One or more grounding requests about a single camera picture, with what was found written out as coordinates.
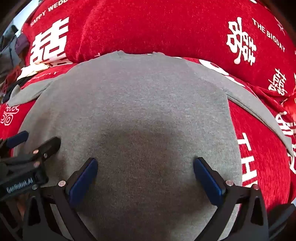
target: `gray sweater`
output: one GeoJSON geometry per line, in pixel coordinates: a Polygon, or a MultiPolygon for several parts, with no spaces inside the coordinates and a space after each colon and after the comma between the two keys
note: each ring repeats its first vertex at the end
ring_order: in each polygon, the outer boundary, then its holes
{"type": "MultiPolygon", "coordinates": [[[[29,139],[14,154],[61,137],[59,153],[46,162],[48,185],[95,157],[96,181],[77,210],[100,240],[194,240],[216,207],[195,179],[193,157],[242,183],[228,99],[291,151],[264,105],[223,75],[161,53],[120,51],[56,77],[27,114],[20,131],[29,131],[29,139]]],[[[237,208],[221,238],[236,214],[237,208]]]]}

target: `blue pad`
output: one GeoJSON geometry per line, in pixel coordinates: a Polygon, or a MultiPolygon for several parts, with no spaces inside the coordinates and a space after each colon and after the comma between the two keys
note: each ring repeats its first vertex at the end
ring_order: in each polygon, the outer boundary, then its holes
{"type": "Polygon", "coordinates": [[[92,183],[92,180],[96,177],[97,173],[98,162],[93,158],[70,189],[68,201],[71,208],[76,207],[82,201],[89,185],[92,183]]]}
{"type": "Polygon", "coordinates": [[[27,131],[22,131],[19,134],[16,134],[15,136],[8,138],[6,141],[6,147],[12,149],[17,145],[28,140],[28,137],[29,133],[27,131]]]}
{"type": "Polygon", "coordinates": [[[202,184],[211,204],[215,206],[223,204],[223,194],[221,188],[216,183],[209,170],[198,158],[193,161],[193,170],[195,178],[202,184]]]}

